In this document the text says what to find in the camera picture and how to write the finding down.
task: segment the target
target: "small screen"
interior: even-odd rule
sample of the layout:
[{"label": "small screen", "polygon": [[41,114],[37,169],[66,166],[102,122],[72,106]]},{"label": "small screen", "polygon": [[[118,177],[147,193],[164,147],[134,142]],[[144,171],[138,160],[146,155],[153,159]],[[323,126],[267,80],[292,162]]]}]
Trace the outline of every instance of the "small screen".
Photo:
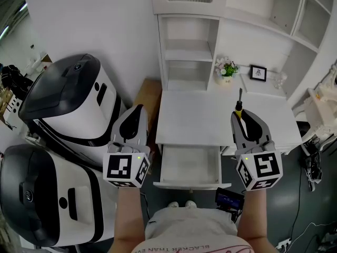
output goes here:
[{"label": "small screen", "polygon": [[219,193],[217,195],[217,203],[220,203],[222,205],[228,205],[232,208],[239,209],[240,208],[240,200],[235,198],[230,198],[224,194]]}]

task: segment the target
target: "black and white robot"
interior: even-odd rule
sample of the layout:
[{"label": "black and white robot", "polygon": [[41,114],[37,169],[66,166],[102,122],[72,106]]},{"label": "black and white robot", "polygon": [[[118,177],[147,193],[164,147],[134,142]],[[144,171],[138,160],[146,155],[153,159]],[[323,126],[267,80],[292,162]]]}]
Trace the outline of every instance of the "black and white robot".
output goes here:
[{"label": "black and white robot", "polygon": [[112,126],[125,110],[100,61],[79,54],[56,61],[40,75],[19,117],[58,154],[102,167]]},{"label": "black and white robot", "polygon": [[41,247],[114,237],[117,188],[102,173],[24,144],[1,165],[2,213],[20,236]]}]

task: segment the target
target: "power outlet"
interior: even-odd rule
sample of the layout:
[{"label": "power outlet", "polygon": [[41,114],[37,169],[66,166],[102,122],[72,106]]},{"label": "power outlet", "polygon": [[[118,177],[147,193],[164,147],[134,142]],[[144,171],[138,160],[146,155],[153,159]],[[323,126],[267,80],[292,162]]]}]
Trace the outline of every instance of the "power outlet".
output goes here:
[{"label": "power outlet", "polygon": [[276,249],[282,249],[282,248],[285,248],[285,247],[289,247],[290,243],[291,243],[291,239],[288,238],[287,240],[279,242],[279,244],[277,245]]}]

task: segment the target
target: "white sneaker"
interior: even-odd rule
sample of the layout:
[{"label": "white sneaker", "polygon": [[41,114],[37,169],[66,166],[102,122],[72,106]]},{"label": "white sneaker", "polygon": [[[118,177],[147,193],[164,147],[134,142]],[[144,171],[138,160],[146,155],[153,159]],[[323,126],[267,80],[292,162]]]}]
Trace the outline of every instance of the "white sneaker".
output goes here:
[{"label": "white sneaker", "polygon": [[192,200],[188,200],[186,203],[185,203],[185,207],[190,209],[190,208],[196,208],[196,203]]},{"label": "white sneaker", "polygon": [[176,201],[173,201],[173,202],[169,203],[167,207],[178,208],[179,207],[179,203],[177,203]]}]

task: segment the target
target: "screwdriver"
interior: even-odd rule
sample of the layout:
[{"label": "screwdriver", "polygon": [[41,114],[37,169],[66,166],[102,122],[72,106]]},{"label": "screwdriver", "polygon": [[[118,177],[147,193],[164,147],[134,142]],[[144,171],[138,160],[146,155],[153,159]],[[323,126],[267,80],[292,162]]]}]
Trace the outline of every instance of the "screwdriver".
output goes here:
[{"label": "screwdriver", "polygon": [[242,112],[242,101],[241,101],[241,96],[242,96],[242,88],[240,88],[240,96],[239,100],[236,102],[235,106],[235,113],[238,115],[238,117],[241,119],[241,112]]}]

